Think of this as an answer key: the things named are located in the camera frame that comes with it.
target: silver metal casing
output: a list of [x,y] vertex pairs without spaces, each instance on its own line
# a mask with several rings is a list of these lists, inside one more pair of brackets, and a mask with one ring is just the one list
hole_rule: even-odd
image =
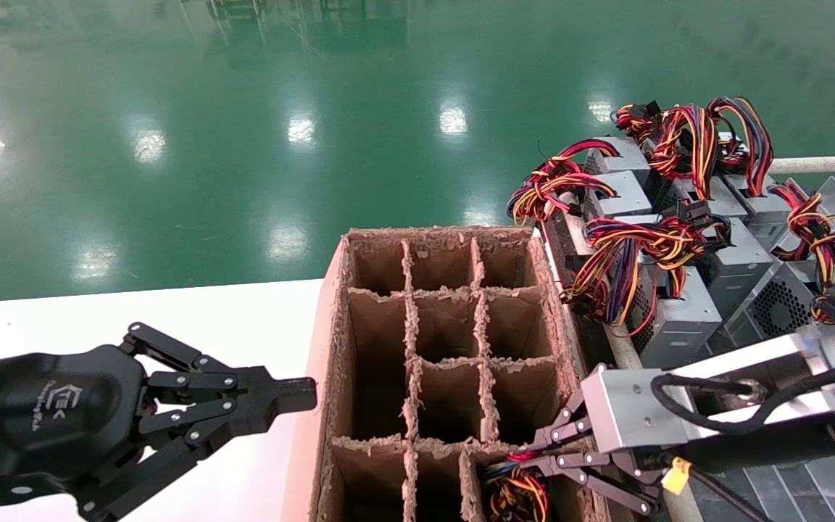
[[[640,268],[639,287],[627,318],[627,329],[635,331],[647,314],[652,314],[643,330],[632,337],[641,363],[646,368],[673,368],[706,357],[705,342],[722,320],[705,282],[696,268],[687,267],[681,297],[659,299],[653,308],[656,270],[659,268]],[[659,277],[656,281],[666,280]]]
[[633,173],[640,186],[643,185],[647,175],[649,175],[649,163],[643,156],[643,151],[640,151],[639,145],[636,145],[635,140],[632,138],[616,138],[616,136],[595,139],[612,144],[614,149],[617,149],[617,152],[620,153],[620,157],[606,158],[598,149],[589,149],[589,155],[586,158],[586,172],[590,175],[606,175],[629,171]]
[[601,175],[601,181],[617,191],[616,198],[599,198],[597,192],[587,189],[582,212],[587,219],[613,218],[617,215],[649,214],[649,199],[640,188],[636,176],[630,171]]
[[738,218],[730,218],[730,231],[732,246],[703,255],[695,263],[710,299],[724,318],[732,317],[742,306],[774,262]]
[[[707,204],[710,214],[722,215],[724,218],[741,219],[746,219],[749,215],[721,178],[710,179],[710,194],[708,196]],[[672,191],[666,196],[662,205],[664,208],[669,208],[676,204],[677,199],[699,201],[698,191],[690,179],[676,179],[676,181],[673,181]]]
[[[772,252],[772,248],[775,248],[788,228],[788,214],[791,212],[788,204],[768,191],[763,191],[763,195],[758,198],[749,197],[749,185],[744,175],[725,175],[723,181],[749,213],[746,217],[746,227],[765,250]],[[763,187],[771,185],[775,185],[775,179],[766,175]]]

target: black cable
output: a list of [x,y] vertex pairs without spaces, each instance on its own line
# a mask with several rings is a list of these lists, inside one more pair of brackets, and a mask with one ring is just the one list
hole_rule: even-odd
[[[728,389],[725,384],[735,384],[736,387]],[[751,393],[751,387],[745,386],[745,384],[722,383],[712,381],[710,379],[696,379],[692,377],[675,376],[675,374],[672,373],[664,373],[661,376],[653,378],[652,382],[649,383],[649,387],[652,389],[653,396],[656,397],[656,400],[659,400],[659,403],[673,415],[684,419],[687,422],[693,423],[695,426],[700,426],[702,428],[717,431],[726,435],[740,436],[748,435],[749,433],[755,432],[755,430],[762,427],[765,423],[765,419],[768,419],[768,416],[774,412],[776,407],[782,406],[782,404],[788,402],[789,400],[798,397],[799,394],[805,394],[816,389],[820,389],[822,386],[828,386],[828,384],[835,384],[835,368],[829,371],[824,371],[824,373],[816,374],[816,376],[805,377],[797,383],[785,387],[785,389],[778,390],[778,392],[772,394],[766,400],[763,400],[763,403],[759,406],[759,409],[756,410],[756,413],[752,414],[752,417],[738,423],[725,423],[721,422],[721,420],[709,419],[700,413],[692,412],[692,410],[682,406],[676,402],[672,396],[665,393],[665,390],[663,390],[662,387],[688,386],[695,387],[695,389],[708,389],[710,391],[716,389],[717,391],[726,391],[732,394]]]
[[768,515],[759,511],[759,509],[757,509],[756,506],[751,505],[751,503],[746,502],[746,499],[737,495],[732,489],[728,489],[728,487],[720,483],[719,480],[708,475],[706,471],[698,469],[698,466],[693,465],[690,468],[689,476],[703,485],[708,486],[708,489],[712,490],[712,492],[716,493],[717,496],[724,499],[726,503],[732,505],[733,508],[736,508],[736,511],[743,513],[743,515],[746,515],[746,518],[752,520],[753,522],[772,522],[772,519],[769,518]]

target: epoxy floor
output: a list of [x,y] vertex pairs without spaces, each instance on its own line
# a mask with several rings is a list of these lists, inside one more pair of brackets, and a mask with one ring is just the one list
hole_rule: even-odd
[[627,102],[835,154],[835,4],[0,0],[0,300],[316,278],[351,227],[507,223]]

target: computer power supply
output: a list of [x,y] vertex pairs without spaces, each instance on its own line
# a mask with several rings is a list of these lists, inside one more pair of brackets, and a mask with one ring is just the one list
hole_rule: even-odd
[[600,176],[617,192],[616,198],[606,198],[593,189],[584,191],[582,213],[586,220],[594,218],[615,218],[618,215],[649,214],[650,204],[636,176],[630,171],[614,172]]
[[780,263],[756,291],[749,307],[723,324],[736,347],[745,347],[797,330],[811,321],[811,301],[818,293],[816,261]]
[[627,318],[629,331],[646,323],[632,337],[640,361],[646,368],[673,368],[708,357],[705,342],[720,326],[721,316],[698,270],[686,268],[685,289],[677,299],[659,297],[660,282],[665,280],[655,276],[656,270],[640,268],[639,287]]
[[[723,176],[723,181],[748,212],[746,227],[765,250],[772,252],[788,228],[788,214],[791,212],[788,204],[769,191],[763,191],[762,196],[752,197],[744,175],[728,174]],[[771,175],[763,179],[765,188],[775,184]]]
[[598,149],[589,149],[584,170],[590,175],[606,175],[615,172],[628,171],[633,173],[640,186],[646,181],[649,175],[649,163],[640,151],[640,146],[632,138],[616,138],[615,136],[603,136],[601,141],[606,141],[617,149],[620,156],[605,157]]
[[695,262],[710,299],[724,318],[733,316],[775,262],[742,221],[732,217],[729,222],[731,246]]

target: torn cardboard edge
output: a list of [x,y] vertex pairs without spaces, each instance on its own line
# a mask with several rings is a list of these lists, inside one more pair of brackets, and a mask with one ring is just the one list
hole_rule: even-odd
[[[321,406],[310,414],[311,418],[299,419],[299,428],[305,426],[312,429],[312,432],[296,436],[296,444],[292,454],[292,469],[308,469],[311,471],[306,473],[304,478],[291,480],[287,488],[284,520],[298,520],[299,512],[304,509],[307,509],[309,520],[340,519],[338,516],[342,513],[335,511],[336,506],[332,505],[332,502],[338,502],[336,497],[341,494],[341,489],[344,488],[342,468],[344,466],[351,467],[350,463],[344,460],[344,455],[354,455],[357,456],[357,459],[369,462],[377,455],[373,451],[374,448],[395,449],[392,453],[404,449],[404,455],[409,450],[420,454],[421,448],[428,449],[428,445],[431,445],[431,449],[437,448],[432,449],[434,452],[446,452],[453,449],[460,451],[460,494],[462,498],[460,515],[465,520],[481,520],[482,515],[478,511],[478,508],[481,508],[481,500],[476,498],[477,492],[473,489],[473,482],[463,478],[463,476],[469,473],[473,480],[477,480],[475,472],[479,465],[503,459],[507,455],[508,448],[511,448],[511,446],[498,439],[498,423],[504,417],[498,409],[496,399],[494,399],[494,387],[499,386],[499,378],[502,381],[512,380],[513,371],[510,370],[514,368],[520,368],[518,373],[521,377],[526,378],[527,373],[536,373],[543,365],[551,365],[554,371],[554,395],[557,397],[557,403],[565,401],[570,393],[578,388],[578,379],[573,371],[573,366],[571,366],[571,340],[566,333],[560,313],[559,294],[549,284],[551,276],[547,259],[543,251],[543,244],[538,238],[531,237],[530,231],[526,229],[517,228],[432,228],[427,229],[427,231],[404,229],[401,232],[404,232],[404,237],[395,237],[396,231],[351,231],[350,234],[341,239],[338,251],[335,252],[335,257],[331,262],[331,268],[328,269],[328,277],[325,279],[318,303],[315,334],[312,335],[312,359],[309,360],[308,371],[309,376],[315,377],[318,387],[321,389],[319,390]],[[450,234],[457,237],[444,240],[441,234]],[[497,241],[514,241],[511,247],[515,249],[526,244],[528,259],[525,263],[533,271],[537,284],[540,286],[539,289],[520,289],[518,291],[518,289],[489,288],[481,285],[485,270],[483,260],[485,254],[481,245],[487,244],[486,242],[491,240],[491,234],[494,234]],[[411,282],[411,268],[415,256],[411,253],[410,244],[415,236],[420,237],[420,241],[423,241],[418,242],[419,247],[429,244],[427,242],[428,238],[441,241],[437,244],[443,245],[467,244],[468,264],[470,265],[470,271],[473,272],[468,287],[461,287],[454,291],[415,291],[414,284]],[[400,260],[395,260],[394,264],[400,265],[404,274],[403,290],[394,290],[390,291],[388,295],[380,295],[369,289],[350,287],[351,281],[356,281],[352,277],[352,270],[355,268],[355,263],[359,262],[359,260],[354,260],[354,254],[350,249],[351,241],[361,241],[362,244],[362,241],[368,241],[374,237],[386,238],[388,241],[385,242],[388,245],[400,245],[402,257]],[[521,297],[521,300],[526,301],[522,296],[529,297],[533,294],[539,294],[540,296],[539,303],[543,314],[542,323],[544,330],[547,331],[549,355],[547,357],[537,357],[533,360],[490,359],[491,347],[485,331],[490,323],[490,318],[486,309],[487,301],[483,297],[502,299]],[[478,380],[470,379],[471,384],[478,383],[476,403],[478,414],[481,416],[478,420],[478,438],[480,440],[454,444],[439,442],[435,439],[424,439],[420,433],[420,422],[418,422],[420,420],[418,400],[420,400],[421,394],[425,393],[421,386],[424,370],[430,368],[434,373],[440,373],[438,376],[427,377],[424,386],[432,386],[433,380],[444,377],[448,370],[461,370],[461,364],[466,363],[466,360],[458,358],[453,360],[443,359],[441,363],[433,364],[427,363],[418,356],[420,314],[418,314],[417,301],[419,299],[436,299],[456,302],[465,300],[467,297],[470,301],[477,298],[473,310],[471,335],[473,335],[474,343],[477,346],[478,356],[470,357],[468,360],[481,361],[476,365]],[[398,416],[404,421],[405,426],[401,433],[381,437],[381,439],[365,439],[364,437],[365,440],[345,439],[345,437],[338,436],[344,435],[344,429],[348,427],[345,426],[342,419],[349,413],[346,406],[352,405],[351,400],[354,399],[351,391],[354,382],[351,380],[349,369],[351,361],[354,360],[349,353],[350,344],[354,341],[352,340],[354,333],[351,331],[351,324],[354,321],[350,318],[351,312],[348,311],[351,305],[353,307],[359,305],[362,310],[371,308],[372,305],[393,307],[394,314],[384,317],[394,316],[396,320],[404,323],[403,338],[398,340],[398,343],[404,346],[404,364],[402,366],[405,371],[402,386],[406,390],[405,394],[407,394],[407,398],[403,401],[404,404],[398,412]],[[368,314],[362,314],[362,317],[368,317]],[[399,334],[402,333],[399,327],[394,327],[392,330],[398,331]],[[523,367],[525,366],[531,366],[533,370],[524,371]],[[504,396],[510,397],[511,393],[505,392]],[[338,466],[337,456],[334,454],[335,448],[341,448],[340,466]],[[418,474],[408,471],[410,469],[409,460],[405,459],[404,456],[401,462],[405,469],[405,475],[407,475],[407,480],[402,485],[403,516],[405,520],[414,520],[415,509],[419,509],[418,496],[408,491],[411,486],[417,488]],[[299,468],[296,463],[309,467]],[[413,484],[409,482],[412,476],[415,480]],[[576,492],[576,496],[582,497],[582,490]],[[589,520],[589,522],[607,520],[605,501],[597,497],[593,500],[594,502],[590,505],[591,508],[582,505],[582,520]]]

